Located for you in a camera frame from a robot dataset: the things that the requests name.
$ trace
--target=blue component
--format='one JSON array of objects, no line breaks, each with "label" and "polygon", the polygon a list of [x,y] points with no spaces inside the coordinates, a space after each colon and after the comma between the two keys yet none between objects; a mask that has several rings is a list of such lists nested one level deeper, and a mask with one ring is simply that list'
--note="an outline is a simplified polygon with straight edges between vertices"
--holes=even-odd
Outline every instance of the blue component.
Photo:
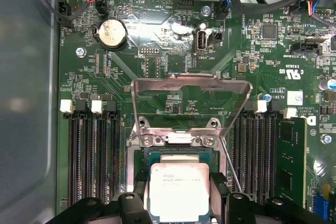
[{"label": "blue component", "polygon": [[336,80],[330,79],[327,83],[329,89],[336,89]]},{"label": "blue component", "polygon": [[270,102],[272,100],[272,96],[270,94],[264,94],[262,99],[266,102]]},{"label": "blue component", "polygon": [[313,197],[313,212],[320,216],[323,220],[329,219],[329,202],[323,196],[317,195]]}]

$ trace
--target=internal usb port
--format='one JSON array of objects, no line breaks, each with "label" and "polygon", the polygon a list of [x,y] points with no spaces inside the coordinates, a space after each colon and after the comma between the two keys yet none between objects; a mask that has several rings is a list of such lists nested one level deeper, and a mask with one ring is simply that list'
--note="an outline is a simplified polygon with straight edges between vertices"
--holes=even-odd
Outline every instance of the internal usb port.
[{"label": "internal usb port", "polygon": [[205,31],[198,31],[197,32],[197,49],[204,50],[206,48],[206,33]]}]

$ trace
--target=gray metal panel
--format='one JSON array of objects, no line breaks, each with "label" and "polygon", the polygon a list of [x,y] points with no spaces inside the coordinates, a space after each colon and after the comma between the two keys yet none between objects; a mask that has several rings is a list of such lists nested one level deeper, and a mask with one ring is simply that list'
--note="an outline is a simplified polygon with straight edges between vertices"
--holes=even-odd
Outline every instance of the gray metal panel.
[{"label": "gray metal panel", "polygon": [[0,6],[0,223],[45,223],[56,203],[58,35],[38,0]]}]

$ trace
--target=ram slot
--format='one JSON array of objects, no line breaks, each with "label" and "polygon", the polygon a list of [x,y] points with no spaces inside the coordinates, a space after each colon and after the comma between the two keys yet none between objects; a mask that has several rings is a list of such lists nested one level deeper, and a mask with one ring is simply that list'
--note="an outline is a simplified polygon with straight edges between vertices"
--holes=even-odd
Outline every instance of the ram slot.
[{"label": "ram slot", "polygon": [[276,182],[276,142],[279,136],[276,115],[269,116],[269,128],[269,197],[274,197]]},{"label": "ram slot", "polygon": [[267,155],[269,146],[266,141],[266,132],[268,131],[267,120],[260,116],[256,119],[259,122],[259,139],[258,139],[258,189],[257,189],[257,201],[258,203],[265,201],[265,186],[267,186]]},{"label": "ram slot", "polygon": [[233,164],[242,190],[245,190],[246,172],[246,115],[240,115],[233,129]]},{"label": "ram slot", "polygon": [[77,119],[69,119],[68,140],[68,207],[75,203],[75,139],[77,139]]},{"label": "ram slot", "polygon": [[115,194],[119,192],[120,188],[120,120],[117,116],[110,116],[111,122],[111,168],[112,175],[110,176],[110,197],[112,198]]},{"label": "ram slot", "polygon": [[79,119],[79,192],[78,200],[86,198],[87,194],[87,143],[88,143],[88,118]]},{"label": "ram slot", "polygon": [[249,117],[247,120],[247,167],[246,167],[246,193],[253,200],[257,200],[258,186],[258,137],[259,137],[259,120]]},{"label": "ram slot", "polygon": [[94,197],[95,191],[93,189],[94,181],[94,143],[95,143],[95,121],[92,119],[88,119],[88,139],[86,142],[86,197]]},{"label": "ram slot", "polygon": [[97,144],[97,158],[98,158],[98,176],[97,176],[97,196],[103,202],[107,202],[107,181],[108,181],[108,134],[106,119],[100,120],[100,137]]},{"label": "ram slot", "polygon": [[104,198],[105,192],[105,163],[106,163],[106,148],[105,148],[105,125],[103,119],[97,119],[97,197]]}]

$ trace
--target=mounting screw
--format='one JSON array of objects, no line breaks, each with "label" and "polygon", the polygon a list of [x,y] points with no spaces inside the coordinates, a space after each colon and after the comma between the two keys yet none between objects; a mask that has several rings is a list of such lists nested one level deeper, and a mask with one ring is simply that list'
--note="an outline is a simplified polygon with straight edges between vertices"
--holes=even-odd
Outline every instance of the mounting screw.
[{"label": "mounting screw", "polygon": [[125,199],[133,199],[133,198],[134,198],[134,196],[132,194],[127,194],[125,196]]},{"label": "mounting screw", "polygon": [[280,199],[274,199],[274,200],[272,200],[272,203],[275,204],[275,205],[278,205],[278,206],[283,205],[283,202]]},{"label": "mounting screw", "polygon": [[327,135],[327,134],[323,134],[323,135],[321,136],[321,142],[322,142],[323,144],[330,144],[331,141],[332,141],[332,137],[331,137],[331,136],[329,136],[329,135]]},{"label": "mounting screw", "polygon": [[211,14],[211,8],[207,5],[203,6],[202,9],[201,9],[201,14],[204,17],[209,16]]},{"label": "mounting screw", "polygon": [[77,49],[76,49],[76,55],[77,55],[77,57],[79,57],[79,58],[84,58],[85,55],[86,55],[86,50],[85,50],[85,48],[82,48],[82,47],[77,48]]},{"label": "mounting screw", "polygon": [[152,146],[154,144],[152,136],[144,136],[141,142],[144,146]]},{"label": "mounting screw", "polygon": [[204,145],[207,147],[212,147],[215,145],[215,140],[212,136],[206,136],[204,139]]},{"label": "mounting screw", "polygon": [[241,194],[233,194],[233,197],[236,199],[242,199],[243,196]]}]

